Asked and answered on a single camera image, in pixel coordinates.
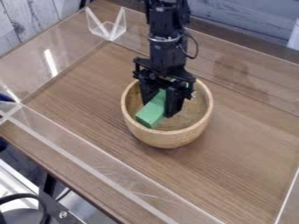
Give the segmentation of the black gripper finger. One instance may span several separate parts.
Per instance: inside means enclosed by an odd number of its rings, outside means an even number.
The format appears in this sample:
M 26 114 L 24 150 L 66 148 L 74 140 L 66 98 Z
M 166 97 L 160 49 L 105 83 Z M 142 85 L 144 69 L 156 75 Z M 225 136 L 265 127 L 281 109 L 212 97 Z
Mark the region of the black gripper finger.
M 161 79 L 156 78 L 150 80 L 149 78 L 141 77 L 138 80 L 138 87 L 142 104 L 146 104 L 158 93 L 158 90 L 161 88 Z
M 165 111 L 164 115 L 170 118 L 181 111 L 184 101 L 185 86 L 181 83 L 173 83 L 165 90 Z

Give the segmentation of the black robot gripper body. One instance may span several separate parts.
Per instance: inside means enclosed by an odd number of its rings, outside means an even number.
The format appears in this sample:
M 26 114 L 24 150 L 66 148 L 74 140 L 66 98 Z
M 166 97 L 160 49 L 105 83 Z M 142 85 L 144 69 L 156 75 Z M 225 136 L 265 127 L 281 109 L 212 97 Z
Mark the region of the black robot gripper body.
M 150 80 L 160 78 L 162 80 L 176 79 L 185 81 L 193 88 L 194 77 L 185 70 L 186 59 L 194 59 L 197 54 L 189 55 L 188 52 L 189 36 L 177 36 L 176 38 L 161 38 L 149 36 L 149 57 L 134 57 L 133 77 L 140 80 L 141 77 Z

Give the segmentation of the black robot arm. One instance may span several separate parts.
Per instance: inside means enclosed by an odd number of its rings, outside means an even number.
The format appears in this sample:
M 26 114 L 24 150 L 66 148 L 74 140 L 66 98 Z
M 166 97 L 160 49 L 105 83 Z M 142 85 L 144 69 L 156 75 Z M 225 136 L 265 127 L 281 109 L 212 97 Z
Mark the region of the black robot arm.
M 194 76 L 185 70 L 186 59 L 198 55 L 198 43 L 188 33 L 190 8 L 186 0 L 144 0 L 149 57 L 134 57 L 133 77 L 138 80 L 142 104 L 165 91 L 164 116 L 170 118 L 192 98 Z

